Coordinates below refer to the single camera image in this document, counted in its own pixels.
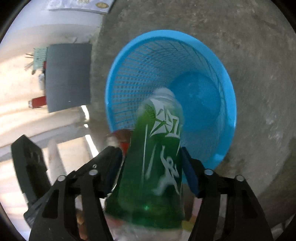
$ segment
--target white wall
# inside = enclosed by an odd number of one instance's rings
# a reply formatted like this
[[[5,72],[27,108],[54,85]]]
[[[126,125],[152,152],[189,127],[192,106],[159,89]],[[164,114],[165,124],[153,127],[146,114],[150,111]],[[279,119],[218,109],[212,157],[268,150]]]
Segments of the white wall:
[[[38,73],[31,75],[24,66],[32,59],[24,55],[0,63],[0,147],[21,135],[28,137],[83,120],[80,108],[48,113],[47,107],[29,109],[28,101],[43,96]]]
[[[88,42],[103,15],[80,11],[48,11],[47,1],[31,0],[0,44],[0,62],[56,43]]]

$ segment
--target red object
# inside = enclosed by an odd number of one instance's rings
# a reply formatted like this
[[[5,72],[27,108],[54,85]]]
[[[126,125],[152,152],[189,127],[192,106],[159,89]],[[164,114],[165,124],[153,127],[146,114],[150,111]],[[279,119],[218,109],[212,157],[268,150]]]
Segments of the red object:
[[[129,148],[129,143],[121,142],[120,145],[121,145],[121,149],[122,149],[124,155],[126,155],[128,148]]]
[[[43,72],[46,70],[46,61],[43,62]]]
[[[29,101],[29,108],[35,109],[46,105],[46,96],[33,98]]]

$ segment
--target black object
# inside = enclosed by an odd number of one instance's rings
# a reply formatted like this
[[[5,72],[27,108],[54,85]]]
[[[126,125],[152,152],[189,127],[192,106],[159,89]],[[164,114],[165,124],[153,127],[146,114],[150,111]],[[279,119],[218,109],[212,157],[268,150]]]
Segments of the black object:
[[[186,148],[182,148],[183,171],[186,176],[191,192],[198,196],[198,177],[204,172],[205,168],[199,160],[192,159]]]
[[[296,239],[296,215],[276,241],[294,241]]]
[[[286,19],[296,31],[296,8],[291,0],[271,0],[284,14]]]
[[[33,227],[33,223],[36,219],[36,216],[41,208],[42,203],[48,200],[48,195],[45,193],[37,202],[35,202],[27,212],[24,213],[24,219],[30,228]]]
[[[29,2],[30,0],[0,1],[0,42],[16,16]]]
[[[263,210],[244,177],[219,177],[205,169],[199,160],[192,159],[186,148],[181,151],[198,179],[197,197],[203,198],[189,241],[213,240],[221,194],[227,194],[228,198],[220,240],[273,240]],[[107,147],[76,172],[61,176],[47,193],[48,201],[42,203],[29,241],[80,240],[75,216],[75,197],[79,194],[82,195],[88,240],[112,241],[99,198],[111,192],[121,159],[119,148]]]
[[[9,241],[25,241],[16,230],[0,203],[0,238]]]
[[[46,55],[45,93],[48,112],[90,104],[92,45],[50,45]]]
[[[50,189],[42,150],[22,135],[11,145],[15,173],[30,208]]]
[[[121,163],[121,149],[107,147],[77,171],[60,176],[41,205],[29,240],[80,240],[75,210],[79,194],[89,240],[113,240],[99,199],[111,192]]]

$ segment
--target bottle label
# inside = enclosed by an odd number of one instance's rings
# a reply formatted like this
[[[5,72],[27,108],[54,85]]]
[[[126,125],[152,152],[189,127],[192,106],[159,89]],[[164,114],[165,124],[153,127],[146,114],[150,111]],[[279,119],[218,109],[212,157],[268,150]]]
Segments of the bottle label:
[[[165,110],[163,103],[151,99],[155,108],[155,123],[151,130],[150,137],[156,134],[166,133],[165,137],[180,139],[179,117],[174,116],[169,110]]]
[[[181,125],[179,123],[179,117],[174,116],[170,113],[168,109],[164,107],[164,104],[156,99],[151,99],[151,102],[154,105],[154,110],[153,110],[153,115],[155,115],[155,123],[153,125],[153,128],[149,134],[148,138],[151,138],[152,136],[156,134],[166,134],[165,137],[170,137],[170,138],[177,138],[180,139],[180,130],[181,130]],[[146,140],[145,138],[145,143],[144,143],[144,158],[143,158],[143,167],[144,161],[145,161],[145,147],[146,147]],[[175,178],[179,178],[180,175],[178,173],[176,164],[174,164],[173,158],[171,156],[166,156],[165,155],[165,145],[162,145],[161,152],[156,153],[156,155],[160,154],[160,157],[158,159],[161,160],[163,166],[164,166],[164,174],[160,176],[158,180],[157,187],[152,189],[152,192],[156,196],[161,196],[165,192],[166,188],[170,185],[173,185],[175,187],[175,191],[178,195],[180,195],[180,192],[178,190],[178,185],[175,180]],[[156,149],[156,144],[154,145],[153,151],[151,153],[150,157],[150,162],[148,165],[147,172],[145,174],[145,179],[149,180],[151,176],[151,169],[153,166],[153,160],[155,157],[155,149]],[[179,141],[179,146],[176,152],[176,156],[179,152],[180,149],[180,141]],[[142,181],[144,181],[144,169],[142,170]]]

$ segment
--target white graphic on label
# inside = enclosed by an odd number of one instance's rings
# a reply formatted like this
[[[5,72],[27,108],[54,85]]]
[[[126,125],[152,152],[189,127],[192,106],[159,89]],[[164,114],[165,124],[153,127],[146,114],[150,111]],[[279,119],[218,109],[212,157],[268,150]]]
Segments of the white graphic on label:
[[[146,180],[148,180],[150,178],[150,175],[151,175],[155,149],[156,149],[156,144],[153,147],[153,151],[152,151],[152,155],[151,155],[150,162],[149,162],[149,165],[148,165],[148,169],[147,169],[147,172],[145,174]]]
[[[178,150],[177,150],[176,156],[178,155],[178,152],[180,150],[180,146],[181,146],[181,142],[179,142],[179,146],[178,146]]]
[[[150,137],[155,134],[166,133],[166,137],[180,138],[179,117],[174,116],[169,110],[165,110],[163,103],[156,99],[151,99],[155,108],[155,123],[150,132]]]
[[[146,155],[147,130],[148,130],[148,125],[146,125],[146,129],[145,129],[145,141],[144,141],[144,153],[143,153],[143,164],[142,164],[142,177],[141,177],[141,183],[142,183],[142,185],[143,185],[143,182],[144,182],[144,169],[145,169],[145,155]]]
[[[163,146],[163,149],[160,153],[161,162],[165,167],[165,174],[160,177],[157,188],[153,189],[152,191],[154,192],[155,195],[161,196],[169,185],[174,185],[176,193],[180,195],[178,191],[177,182],[174,178],[174,177],[179,177],[176,164],[174,166],[173,159],[170,156],[168,156],[166,159],[164,158],[164,151],[165,151],[165,146]]]

